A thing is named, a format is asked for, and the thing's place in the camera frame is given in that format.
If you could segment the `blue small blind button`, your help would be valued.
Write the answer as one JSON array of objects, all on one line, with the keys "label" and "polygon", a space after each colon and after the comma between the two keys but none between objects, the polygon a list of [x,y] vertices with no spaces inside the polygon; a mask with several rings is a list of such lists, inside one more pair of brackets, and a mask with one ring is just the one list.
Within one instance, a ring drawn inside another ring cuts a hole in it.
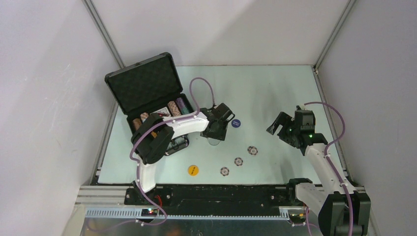
[{"label": "blue small blind button", "polygon": [[239,128],[241,126],[241,121],[239,119],[233,119],[231,121],[231,125],[234,128]]}]

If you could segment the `black poker set case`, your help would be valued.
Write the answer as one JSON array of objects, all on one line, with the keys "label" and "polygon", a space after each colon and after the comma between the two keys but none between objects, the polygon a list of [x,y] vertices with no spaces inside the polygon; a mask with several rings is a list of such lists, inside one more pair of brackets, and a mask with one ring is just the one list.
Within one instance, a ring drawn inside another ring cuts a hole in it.
[{"label": "black poker set case", "polygon": [[153,114],[168,107],[168,102],[181,97],[191,113],[194,112],[183,87],[170,53],[164,52],[105,76],[105,83],[116,99],[132,137],[135,133],[132,121],[140,114]]}]

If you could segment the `clear round dealer button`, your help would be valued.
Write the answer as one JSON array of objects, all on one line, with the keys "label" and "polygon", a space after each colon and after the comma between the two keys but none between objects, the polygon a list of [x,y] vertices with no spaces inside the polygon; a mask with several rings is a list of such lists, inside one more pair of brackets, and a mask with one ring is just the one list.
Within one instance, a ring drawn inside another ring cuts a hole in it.
[{"label": "clear round dealer button", "polygon": [[212,146],[217,146],[217,145],[219,145],[220,144],[220,140],[217,140],[217,139],[208,139],[208,143],[210,144],[210,145],[212,145]]}]

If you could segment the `black triangular all-in marker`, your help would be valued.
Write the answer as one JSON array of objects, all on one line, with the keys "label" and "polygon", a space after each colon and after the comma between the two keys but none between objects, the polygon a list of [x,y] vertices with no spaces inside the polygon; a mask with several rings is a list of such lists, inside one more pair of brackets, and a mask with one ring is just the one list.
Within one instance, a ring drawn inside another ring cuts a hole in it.
[{"label": "black triangular all-in marker", "polygon": [[168,107],[160,108],[160,109],[154,111],[153,113],[158,114],[160,117],[171,117],[172,116]]}]

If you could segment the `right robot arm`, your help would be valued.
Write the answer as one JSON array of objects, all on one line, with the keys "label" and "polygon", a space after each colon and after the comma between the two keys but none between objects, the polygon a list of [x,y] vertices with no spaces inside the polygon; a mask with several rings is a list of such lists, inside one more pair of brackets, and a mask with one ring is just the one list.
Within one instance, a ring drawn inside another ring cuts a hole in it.
[{"label": "right robot arm", "polygon": [[313,166],[321,185],[302,178],[289,180],[287,189],[292,200],[299,200],[318,217],[324,236],[365,236],[368,233],[371,201],[333,164],[328,141],[315,131],[316,119],[310,110],[295,110],[294,116],[280,112],[267,132],[299,149]]}]

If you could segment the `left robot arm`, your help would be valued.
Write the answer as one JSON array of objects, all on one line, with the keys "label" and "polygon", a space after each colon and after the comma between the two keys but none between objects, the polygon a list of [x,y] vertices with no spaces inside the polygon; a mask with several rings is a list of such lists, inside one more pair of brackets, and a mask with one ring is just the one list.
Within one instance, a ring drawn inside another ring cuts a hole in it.
[{"label": "left robot arm", "polygon": [[224,103],[176,117],[150,114],[131,138],[129,158],[137,165],[135,184],[145,193],[156,187],[156,162],[165,155],[171,140],[200,133],[203,138],[224,141],[234,118],[235,114]]}]

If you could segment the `purple chip stack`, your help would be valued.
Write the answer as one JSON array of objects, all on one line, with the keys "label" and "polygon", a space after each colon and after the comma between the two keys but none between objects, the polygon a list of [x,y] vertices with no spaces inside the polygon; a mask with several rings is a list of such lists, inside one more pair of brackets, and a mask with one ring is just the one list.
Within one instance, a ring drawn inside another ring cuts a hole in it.
[{"label": "purple chip stack", "polygon": [[186,105],[185,105],[185,103],[184,103],[184,100],[181,98],[181,97],[179,97],[179,98],[177,98],[176,100],[175,100],[175,103],[177,104],[177,106],[178,106],[178,108],[182,111],[182,112],[184,112],[185,110],[186,110]]}]

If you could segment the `pink brown chip stack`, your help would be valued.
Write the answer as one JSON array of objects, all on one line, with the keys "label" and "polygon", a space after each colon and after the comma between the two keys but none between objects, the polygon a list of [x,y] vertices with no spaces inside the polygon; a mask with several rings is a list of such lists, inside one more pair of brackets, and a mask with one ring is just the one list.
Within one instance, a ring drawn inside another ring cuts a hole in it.
[{"label": "pink brown chip stack", "polygon": [[173,117],[181,116],[181,111],[178,108],[178,106],[175,103],[175,101],[168,102],[168,109],[171,112],[171,114],[172,114]]}]

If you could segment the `poker chip near triangle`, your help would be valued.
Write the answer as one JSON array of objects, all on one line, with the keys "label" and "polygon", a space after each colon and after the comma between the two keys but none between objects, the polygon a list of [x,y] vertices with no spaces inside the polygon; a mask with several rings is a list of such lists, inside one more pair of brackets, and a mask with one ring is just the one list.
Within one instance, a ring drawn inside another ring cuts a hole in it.
[{"label": "poker chip near triangle", "polygon": [[257,155],[258,154],[258,149],[254,146],[249,146],[247,148],[247,151],[250,155]]}]

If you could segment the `poker chip middle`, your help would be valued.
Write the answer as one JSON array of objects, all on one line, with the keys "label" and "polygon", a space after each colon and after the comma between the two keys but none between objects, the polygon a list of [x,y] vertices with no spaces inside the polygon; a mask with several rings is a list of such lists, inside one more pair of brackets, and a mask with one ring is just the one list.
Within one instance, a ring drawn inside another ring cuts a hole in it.
[{"label": "poker chip middle", "polygon": [[242,165],[243,165],[243,159],[242,159],[242,158],[240,158],[240,157],[235,158],[235,159],[234,159],[234,164],[235,164],[236,166],[242,166]]}]

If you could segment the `poker chip lower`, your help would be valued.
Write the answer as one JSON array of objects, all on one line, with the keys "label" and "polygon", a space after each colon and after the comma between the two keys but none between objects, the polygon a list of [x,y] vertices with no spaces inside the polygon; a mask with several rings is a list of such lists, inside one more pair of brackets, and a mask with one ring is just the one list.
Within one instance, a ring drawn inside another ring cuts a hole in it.
[{"label": "poker chip lower", "polygon": [[227,167],[222,167],[221,169],[220,169],[220,174],[222,175],[222,176],[228,176],[229,175],[229,173],[230,173],[230,170],[229,170],[229,168],[227,168]]}]

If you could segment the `yellow round button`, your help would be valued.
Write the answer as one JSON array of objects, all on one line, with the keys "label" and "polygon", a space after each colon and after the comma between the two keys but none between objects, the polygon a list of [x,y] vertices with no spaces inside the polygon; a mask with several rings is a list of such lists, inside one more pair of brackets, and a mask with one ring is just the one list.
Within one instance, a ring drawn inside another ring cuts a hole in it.
[{"label": "yellow round button", "polygon": [[199,173],[199,167],[196,165],[191,165],[188,167],[187,172],[190,176],[196,176]]}]

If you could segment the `orange blue chip stack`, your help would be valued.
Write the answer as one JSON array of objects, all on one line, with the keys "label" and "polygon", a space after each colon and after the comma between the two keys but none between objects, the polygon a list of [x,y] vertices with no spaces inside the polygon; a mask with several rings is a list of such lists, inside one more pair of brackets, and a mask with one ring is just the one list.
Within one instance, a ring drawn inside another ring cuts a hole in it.
[{"label": "orange blue chip stack", "polygon": [[148,113],[142,113],[142,114],[140,114],[141,122],[145,122],[148,117],[149,117],[149,114]]}]

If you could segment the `brown teal chip stack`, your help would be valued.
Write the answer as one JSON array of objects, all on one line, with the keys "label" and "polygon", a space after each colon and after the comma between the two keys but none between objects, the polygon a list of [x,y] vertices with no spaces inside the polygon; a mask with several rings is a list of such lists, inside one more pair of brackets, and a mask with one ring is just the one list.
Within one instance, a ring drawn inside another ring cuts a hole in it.
[{"label": "brown teal chip stack", "polygon": [[133,125],[133,128],[134,128],[134,131],[137,131],[140,128],[140,126],[142,125],[141,119],[140,118],[133,119],[132,125]]}]

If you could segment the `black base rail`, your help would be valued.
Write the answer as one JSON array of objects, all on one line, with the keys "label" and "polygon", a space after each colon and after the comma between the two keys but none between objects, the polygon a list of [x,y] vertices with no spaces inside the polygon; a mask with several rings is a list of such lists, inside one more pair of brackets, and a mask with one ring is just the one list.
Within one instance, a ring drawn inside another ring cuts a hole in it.
[{"label": "black base rail", "polygon": [[137,186],[125,192],[127,206],[149,206],[151,201],[169,216],[279,216],[282,209],[306,212],[306,205],[282,184],[158,184],[144,196]]}]

